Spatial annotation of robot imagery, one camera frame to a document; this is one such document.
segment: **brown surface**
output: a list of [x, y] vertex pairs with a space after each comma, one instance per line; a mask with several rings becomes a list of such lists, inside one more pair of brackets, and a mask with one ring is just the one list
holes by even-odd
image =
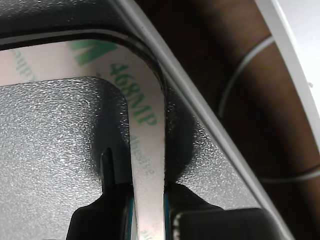
[[[214, 111], [239, 61], [270, 35], [254, 0], [137, 2]], [[320, 164], [308, 121], [275, 44], [247, 66], [221, 121], [258, 177], [295, 176]], [[314, 222], [320, 229], [318, 186], [318, 179], [264, 185], [297, 239], [315, 239]]]

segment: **gray textured surface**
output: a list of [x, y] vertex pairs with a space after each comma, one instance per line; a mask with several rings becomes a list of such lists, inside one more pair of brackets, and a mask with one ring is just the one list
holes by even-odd
[[93, 79], [0, 88], [1, 240], [65, 238], [72, 213], [101, 195], [104, 145], [118, 153], [118, 169], [119, 153], [130, 157], [124, 101]]
[[166, 178], [224, 209], [258, 207], [235, 169], [171, 88], [167, 93]]
[[[75, 209], [101, 194], [106, 146], [118, 182], [130, 180], [124, 98], [105, 81], [69, 79], [0, 87], [0, 239], [64, 239]], [[256, 206], [204, 128], [169, 89], [166, 178], [223, 208]]]

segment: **3m logo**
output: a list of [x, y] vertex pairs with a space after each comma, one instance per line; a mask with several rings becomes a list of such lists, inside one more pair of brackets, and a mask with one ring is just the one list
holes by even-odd
[[88, 64], [102, 55], [117, 49], [117, 45], [113, 42], [94, 39], [72, 41], [70, 47], [72, 50], [86, 49], [85, 52], [75, 57], [80, 66]]

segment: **adhesive tape liner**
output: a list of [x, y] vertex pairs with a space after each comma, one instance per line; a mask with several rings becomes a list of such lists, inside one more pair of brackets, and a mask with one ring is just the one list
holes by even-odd
[[1, 86], [75, 77], [115, 85], [128, 105], [132, 178], [140, 240], [164, 240], [165, 101], [148, 65], [129, 49], [74, 40], [0, 51]]

